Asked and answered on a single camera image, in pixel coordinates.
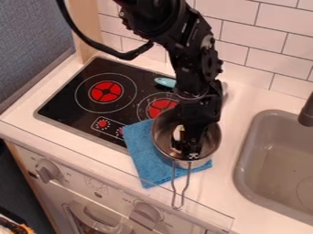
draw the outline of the sink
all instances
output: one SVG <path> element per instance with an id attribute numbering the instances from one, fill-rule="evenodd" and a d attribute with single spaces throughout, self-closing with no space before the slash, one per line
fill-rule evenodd
<path id="1" fill-rule="evenodd" d="M 233 181 L 255 204 L 313 226 L 313 128 L 269 110 L 250 126 Z"/>

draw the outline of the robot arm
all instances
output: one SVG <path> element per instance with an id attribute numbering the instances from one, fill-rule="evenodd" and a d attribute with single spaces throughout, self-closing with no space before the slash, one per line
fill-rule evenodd
<path id="1" fill-rule="evenodd" d="M 90 40 L 70 19 L 64 0 L 57 0 L 71 28 L 94 48 L 119 59 L 134 59 L 154 42 L 168 51 L 176 72 L 179 119 L 186 131 L 183 154 L 186 159 L 197 159 L 203 132 L 221 116 L 222 87 L 216 77 L 222 73 L 222 61 L 210 25 L 186 0 L 114 1 L 122 7 L 119 16 L 126 28 L 148 40 L 141 48 L 124 54 Z"/>

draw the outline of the blue cloth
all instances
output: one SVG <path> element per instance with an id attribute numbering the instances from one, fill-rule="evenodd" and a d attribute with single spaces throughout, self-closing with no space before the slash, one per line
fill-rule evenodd
<path id="1" fill-rule="evenodd" d="M 133 158 L 135 167 L 144 188 L 161 185 L 171 180 L 172 160 L 162 155 L 154 146 L 151 136 L 152 120 L 138 122 L 123 128 L 127 149 Z M 192 169 L 199 172 L 212 167 L 211 161 Z M 188 170 L 177 168 L 175 178 L 185 176 Z"/>

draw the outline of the subway tile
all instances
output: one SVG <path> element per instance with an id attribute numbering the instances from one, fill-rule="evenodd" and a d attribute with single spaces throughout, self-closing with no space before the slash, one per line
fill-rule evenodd
<path id="1" fill-rule="evenodd" d="M 130 37 L 141 40 L 142 38 L 135 35 L 133 31 L 127 30 L 122 24 L 122 19 L 111 16 L 99 15 L 101 31 L 113 33 L 116 35 Z"/>
<path id="2" fill-rule="evenodd" d="M 122 50 L 122 39 L 120 36 L 104 32 L 101 35 L 103 37 L 103 44 L 117 50 Z"/>
<path id="3" fill-rule="evenodd" d="M 214 37 L 216 39 L 220 39 L 222 21 L 216 18 L 209 18 L 209 17 L 204 17 L 204 18 L 212 27 L 212 33 L 214 34 Z"/>
<path id="4" fill-rule="evenodd" d="M 286 33 L 261 27 L 224 22 L 221 40 L 252 48 L 262 48 L 280 52 L 286 39 Z"/>
<path id="5" fill-rule="evenodd" d="M 313 91 L 313 82 L 275 75 L 271 90 L 307 99 Z"/>
<path id="6" fill-rule="evenodd" d="M 145 42 L 134 40 L 131 38 L 122 37 L 123 50 L 129 51 L 142 46 Z M 155 61 L 166 62 L 166 51 L 161 46 L 153 46 L 147 52 L 142 54 L 142 56 L 150 58 Z"/>
<path id="7" fill-rule="evenodd" d="M 309 74 L 308 80 L 313 81 L 313 67 L 311 73 Z"/>
<path id="8" fill-rule="evenodd" d="M 250 69 L 241 65 L 225 62 L 224 72 L 219 76 L 222 80 L 241 82 L 261 89 L 268 89 L 273 78 L 273 73 L 259 69 Z"/>
<path id="9" fill-rule="evenodd" d="M 293 7 L 296 7 L 297 5 L 297 0 L 254 0 L 254 1 L 268 3 L 268 4 L 275 4 L 275 5 L 293 6 Z"/>
<path id="10" fill-rule="evenodd" d="M 313 37 L 289 34 L 284 54 L 313 60 Z"/>
<path id="11" fill-rule="evenodd" d="M 312 0 L 300 0 L 299 5 L 297 6 L 301 9 L 307 9 L 313 11 L 313 1 Z"/>
<path id="12" fill-rule="evenodd" d="M 277 5 L 261 4 L 256 25 L 313 36 L 313 12 Z"/>
<path id="13" fill-rule="evenodd" d="M 195 0 L 187 0 L 186 2 L 187 2 L 191 7 L 193 7 L 194 4 L 195 4 Z"/>
<path id="14" fill-rule="evenodd" d="M 248 54 L 248 48 L 230 44 L 227 42 L 216 42 L 216 49 L 219 52 L 219 57 L 222 60 L 243 64 Z"/>
<path id="15" fill-rule="evenodd" d="M 98 12 L 108 16 L 118 16 L 117 4 L 112 0 L 98 0 Z"/>
<path id="16" fill-rule="evenodd" d="M 243 0 L 197 0 L 196 8 L 205 16 L 253 24 L 258 3 Z"/>
<path id="17" fill-rule="evenodd" d="M 254 48 L 250 49 L 247 60 L 248 67 L 264 69 L 304 80 L 308 78 L 308 73 L 311 70 L 312 64 L 312 61 Z"/>

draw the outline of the black stovetop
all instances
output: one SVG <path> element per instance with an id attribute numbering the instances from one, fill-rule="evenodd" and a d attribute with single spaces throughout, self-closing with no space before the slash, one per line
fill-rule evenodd
<path id="1" fill-rule="evenodd" d="M 66 130 L 125 147 L 125 125 L 157 117 L 178 103 L 155 78 L 165 77 L 104 58 L 95 58 L 38 111 Z"/>

